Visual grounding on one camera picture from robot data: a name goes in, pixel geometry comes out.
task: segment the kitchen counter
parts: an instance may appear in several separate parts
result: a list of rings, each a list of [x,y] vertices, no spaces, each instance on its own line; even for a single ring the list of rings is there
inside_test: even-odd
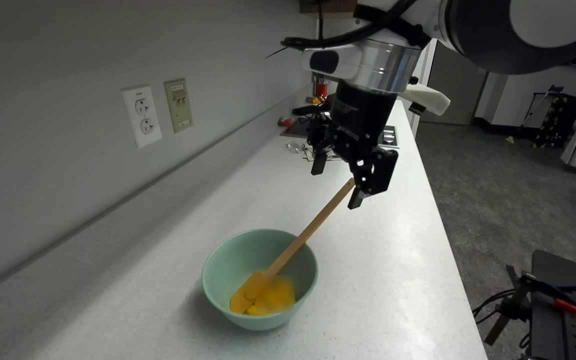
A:
[[[311,163],[286,149],[294,138],[273,136],[212,179],[190,210],[170,209],[144,228],[139,244],[5,358],[486,360],[400,101],[388,123],[400,145],[389,190],[355,210],[347,196],[308,241],[317,285],[285,326],[238,328],[201,288],[217,245],[254,228],[299,234],[351,176],[342,161],[312,176]]]

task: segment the electrical outlet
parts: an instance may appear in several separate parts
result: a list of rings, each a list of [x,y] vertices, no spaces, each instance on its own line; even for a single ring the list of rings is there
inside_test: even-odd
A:
[[[155,110],[150,86],[122,89],[121,95],[128,110],[128,119],[137,148],[143,148],[162,138],[160,120]]]
[[[190,113],[190,99],[185,79],[164,82],[166,100],[170,110],[170,120],[174,133],[181,132],[193,125],[193,116]]]

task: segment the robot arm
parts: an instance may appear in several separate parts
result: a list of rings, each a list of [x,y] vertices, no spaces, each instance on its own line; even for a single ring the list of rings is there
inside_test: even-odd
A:
[[[377,139],[397,96],[443,114],[450,100],[410,86],[419,54],[439,39],[480,68],[523,74],[576,57],[576,1],[359,0],[349,32],[327,39],[286,38],[303,51],[302,67],[339,81],[328,121],[311,126],[308,143],[322,173],[326,153],[349,164],[356,187],[348,207],[388,189],[398,153]]]

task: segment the yellow silicone spatula head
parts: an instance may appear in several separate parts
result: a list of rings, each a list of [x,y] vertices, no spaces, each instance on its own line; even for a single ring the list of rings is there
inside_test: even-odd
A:
[[[311,238],[315,233],[315,230],[322,225],[330,213],[337,207],[337,205],[339,205],[339,203],[341,203],[353,187],[355,187],[355,180],[354,178],[350,178],[350,180],[348,180],[341,189],[334,194],[333,198],[324,206],[319,214],[312,219],[301,234],[297,236],[297,238],[281,253],[281,255],[279,255],[279,257],[277,257],[265,272],[257,271],[247,278],[246,282],[244,282],[243,285],[241,285],[241,287],[230,297],[231,312],[243,314],[251,305],[253,305],[257,296],[264,291],[265,287],[267,287],[270,279],[277,275],[284,265],[286,265],[288,260],[297,253],[297,250],[306,244],[306,241]]]

